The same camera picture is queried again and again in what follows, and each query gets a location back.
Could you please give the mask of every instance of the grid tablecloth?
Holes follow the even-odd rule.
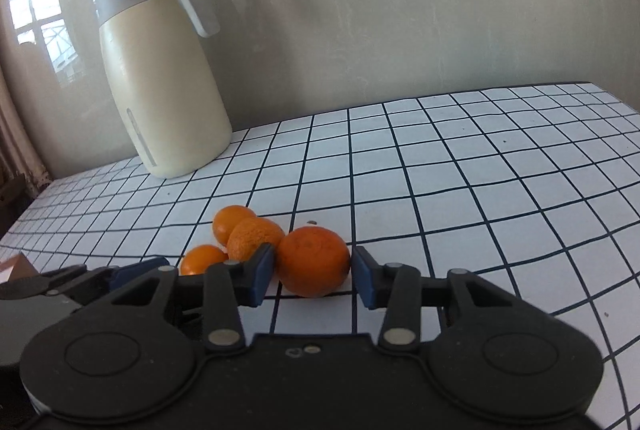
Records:
[[[590,408],[640,424],[640,115],[591,83],[402,99],[235,132],[193,174],[139,158],[55,181],[0,241],[38,270],[178,256],[214,243],[221,207],[246,204],[285,231],[315,220],[380,263],[443,277],[463,267],[588,334],[605,360]],[[255,332],[377,337],[351,280],[300,299],[274,280]],[[422,339],[440,329],[423,308]]]

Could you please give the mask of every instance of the wall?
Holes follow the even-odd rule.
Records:
[[[640,107],[640,0],[211,1],[222,29],[202,45],[236,129],[552,80],[592,80]],[[52,17],[20,26],[9,2],[0,0],[0,62],[53,174],[133,155],[102,67],[92,0],[59,0],[41,13]],[[73,52],[47,50],[47,20]]]

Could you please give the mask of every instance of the cardboard box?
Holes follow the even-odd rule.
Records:
[[[38,271],[22,253],[17,253],[9,260],[0,263],[0,283],[37,274],[39,274]]]

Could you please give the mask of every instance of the orange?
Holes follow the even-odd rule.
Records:
[[[268,242],[277,247],[282,238],[284,231],[272,220],[261,217],[244,219],[231,232],[226,253],[231,260],[249,260],[260,244]]]
[[[204,244],[189,250],[180,260],[181,275],[199,275],[204,273],[212,264],[224,262],[226,254],[219,247]]]
[[[349,249],[333,231],[306,225],[289,233],[278,246],[276,270],[293,294],[317,298],[336,290],[349,273]]]
[[[255,213],[248,207],[223,207],[216,213],[216,216],[213,217],[213,223],[211,225],[213,228],[213,236],[216,237],[216,240],[220,244],[226,245],[226,241],[229,240],[229,235],[231,235],[231,232],[238,225],[238,222],[248,219],[249,217],[255,217]]]

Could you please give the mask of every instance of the circular plate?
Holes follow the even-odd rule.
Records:
[[[500,419],[549,419],[586,408],[602,377],[598,348],[550,317],[461,318],[429,350],[454,399]]]
[[[132,416],[176,392],[194,367],[191,342],[145,309],[77,313],[37,334],[20,376],[53,413],[85,419]]]

